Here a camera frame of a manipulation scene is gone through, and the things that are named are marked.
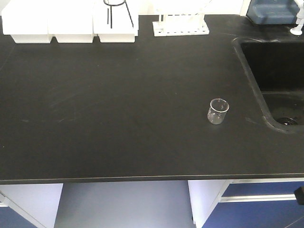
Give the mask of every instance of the small beaker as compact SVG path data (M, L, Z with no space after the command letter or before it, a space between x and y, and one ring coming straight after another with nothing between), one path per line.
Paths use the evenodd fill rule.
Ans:
M210 102L210 108L207 118L212 124L220 124L223 122L226 112L229 109L227 101L221 98L215 98Z

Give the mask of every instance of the gray floor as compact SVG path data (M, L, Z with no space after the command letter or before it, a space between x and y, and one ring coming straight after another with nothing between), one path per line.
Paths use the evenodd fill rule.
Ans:
M188 183L64 184L55 228L195 228Z

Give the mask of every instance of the scratch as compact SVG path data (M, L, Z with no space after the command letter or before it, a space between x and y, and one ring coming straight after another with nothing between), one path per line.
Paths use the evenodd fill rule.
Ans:
M248 38L248 39L255 40L255 41L260 42L260 43L265 42L265 40L263 40L263 39L254 39L254 38Z
M73 104L73 108L74 108L74 120L76 120L76 107L75 107L75 104Z
M168 98L168 100L171 102L171 99L169 98L168 94L166 93L166 91L164 89L162 89L163 93L166 95L166 97Z
M252 119L250 119L248 117L245 117L245 120L248 121L248 122L251 122L253 124L258 124L257 122L253 121Z
M4 65L7 63L10 55L13 53L13 50L15 49L15 46L13 46L13 48L11 49L11 51L9 52L8 56L6 57L6 59L4 60L2 66L0 67L0 71L3 69Z
M222 34L224 34L224 35L231 35L231 36L235 36L235 37L237 37L237 35L236 35L236 34L230 34L230 33L222 33Z
M76 94L72 94L72 95L67 96L67 97L65 97L65 98L58 99L57 101L52 102L49 106L50 106L50 107L54 107L54 106L56 106L57 104L60 104L60 103L62 103L62 102L64 102L64 101L67 101L67 100L73 98L74 96L76 96Z

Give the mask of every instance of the white wall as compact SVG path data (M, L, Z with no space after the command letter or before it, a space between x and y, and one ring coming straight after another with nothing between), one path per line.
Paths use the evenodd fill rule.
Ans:
M43 226L53 228L62 185L63 184L0 185L0 192Z
M6 6L10 0L0 0L0 11ZM138 0L140 4L140 15L154 14L153 3L156 0ZM206 8L207 14L239 14L243 0L212 0Z

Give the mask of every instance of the cabinet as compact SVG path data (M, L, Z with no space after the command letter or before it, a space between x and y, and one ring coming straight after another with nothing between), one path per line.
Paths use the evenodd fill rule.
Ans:
M62 184L0 185L0 220L9 215L22 222L22 218L14 214L16 212L37 228L53 228L61 190Z
M199 185L200 191L193 191ZM304 206L297 204L294 191L304 186L303 179L227 180L215 187L206 181L189 181L191 205L201 197L200 211L192 206L197 228L302 228ZM212 203L207 200L208 191Z
M18 213L31 223L23 228L299 228L300 186L304 179L0 185L0 206L8 206L0 222Z

